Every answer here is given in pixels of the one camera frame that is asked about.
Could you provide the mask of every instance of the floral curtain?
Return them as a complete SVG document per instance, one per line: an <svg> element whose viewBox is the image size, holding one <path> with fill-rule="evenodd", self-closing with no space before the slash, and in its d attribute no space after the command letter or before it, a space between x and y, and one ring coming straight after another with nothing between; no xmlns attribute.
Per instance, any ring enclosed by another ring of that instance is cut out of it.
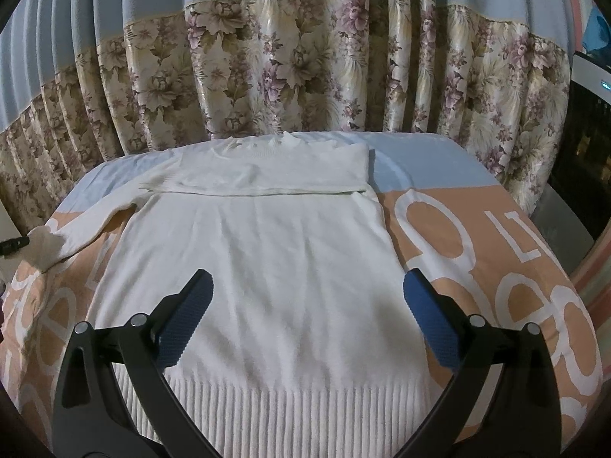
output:
<svg viewBox="0 0 611 458"><path fill-rule="evenodd" d="M533 211L569 59L520 22L434 0L214 0L80 52L0 134L0 198L44 223L94 166L282 131L436 132Z"/></svg>

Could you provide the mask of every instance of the white sweater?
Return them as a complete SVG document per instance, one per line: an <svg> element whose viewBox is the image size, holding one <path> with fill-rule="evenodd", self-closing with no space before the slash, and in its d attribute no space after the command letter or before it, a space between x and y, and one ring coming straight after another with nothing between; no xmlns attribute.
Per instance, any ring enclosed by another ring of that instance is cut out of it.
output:
<svg viewBox="0 0 611 458"><path fill-rule="evenodd" d="M33 230L23 252L46 270L135 204L87 318L122 325L197 269L212 274L212 304L165 375L222 456L390 457L430 397L368 159L366 145L290 134L228 140L152 169L54 234Z"/></svg>

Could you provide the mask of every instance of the light blue bedsheet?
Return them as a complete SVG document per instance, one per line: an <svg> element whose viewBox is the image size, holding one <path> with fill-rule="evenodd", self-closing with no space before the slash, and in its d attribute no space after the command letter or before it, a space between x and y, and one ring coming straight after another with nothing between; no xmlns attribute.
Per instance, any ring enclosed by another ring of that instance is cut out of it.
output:
<svg viewBox="0 0 611 458"><path fill-rule="evenodd" d="M443 187L496 185L490 173L464 149L435 134L378 132L300 132L305 140L339 139L367 143L370 150L370 184L378 193ZM158 163L184 151L206 151L208 141L141 155L128 155L102 163L83 177L57 211L84 212L99 199Z"/></svg>

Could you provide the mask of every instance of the metal screw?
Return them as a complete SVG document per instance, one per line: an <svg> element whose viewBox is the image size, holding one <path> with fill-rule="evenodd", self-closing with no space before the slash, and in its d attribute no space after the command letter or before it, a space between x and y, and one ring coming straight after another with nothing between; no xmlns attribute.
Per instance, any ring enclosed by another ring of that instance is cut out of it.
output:
<svg viewBox="0 0 611 458"><path fill-rule="evenodd" d="M141 327L147 323L147 316L143 313L136 313L132 318L129 319L129 322L134 327Z"/></svg>
<svg viewBox="0 0 611 458"><path fill-rule="evenodd" d="M87 329L89 329L89 324L87 322L79 322L74 326L74 332L77 334L82 334Z"/></svg>
<svg viewBox="0 0 611 458"><path fill-rule="evenodd" d="M532 322L530 322L527 326L526 329L528 329L528 331L533 335L536 336L537 334L539 334L541 332L541 327L537 326L537 324L534 324Z"/></svg>
<svg viewBox="0 0 611 458"><path fill-rule="evenodd" d="M484 327L486 325L486 319L481 315L471 315L471 317L469 317L469 323L473 327Z"/></svg>

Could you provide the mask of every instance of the ribbed hem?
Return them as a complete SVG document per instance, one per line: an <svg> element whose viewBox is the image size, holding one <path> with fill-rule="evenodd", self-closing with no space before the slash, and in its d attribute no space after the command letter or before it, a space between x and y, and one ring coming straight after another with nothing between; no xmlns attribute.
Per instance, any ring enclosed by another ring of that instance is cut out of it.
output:
<svg viewBox="0 0 611 458"><path fill-rule="evenodd" d="M157 440L126 370L116 372L138 431ZM168 383L224 458L390 458L429 407L424 384L286 391L185 379Z"/></svg>

